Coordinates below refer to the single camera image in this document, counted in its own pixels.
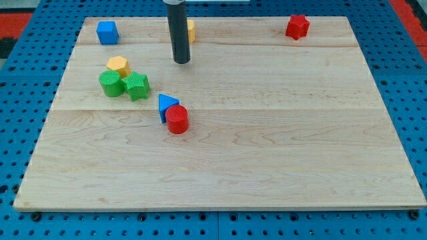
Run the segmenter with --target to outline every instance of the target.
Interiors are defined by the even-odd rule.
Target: blue perforated surface
[[[190,5],[190,16],[345,15],[427,193],[427,65],[387,1]],[[160,0],[43,0],[0,71],[0,239],[425,239],[427,211],[18,213],[12,208],[85,17],[165,16]]]

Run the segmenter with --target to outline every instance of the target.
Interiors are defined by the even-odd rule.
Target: black pole
[[[185,1],[163,0],[163,2],[166,3],[173,60],[179,64],[188,63],[190,60],[190,53]]]

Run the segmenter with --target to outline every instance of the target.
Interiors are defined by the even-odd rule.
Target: green block
[[[132,72],[131,75],[123,78],[122,81],[125,83],[125,90],[132,101],[148,98],[150,88],[147,75]]]
[[[119,97],[123,93],[123,83],[117,71],[105,71],[99,76],[99,83],[108,97]]]

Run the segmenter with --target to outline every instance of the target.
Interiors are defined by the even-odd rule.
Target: red star block
[[[293,37],[295,40],[305,37],[309,26],[310,22],[306,19],[305,15],[291,15],[288,28],[286,29],[286,36]]]

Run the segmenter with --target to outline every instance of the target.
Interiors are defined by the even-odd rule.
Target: yellow hexagon block
[[[193,20],[187,20],[188,26],[188,41],[193,43],[195,41],[195,25]]]
[[[120,74],[120,78],[127,77],[131,74],[129,63],[127,62],[127,59],[122,56],[108,59],[107,68],[109,70],[117,71]]]

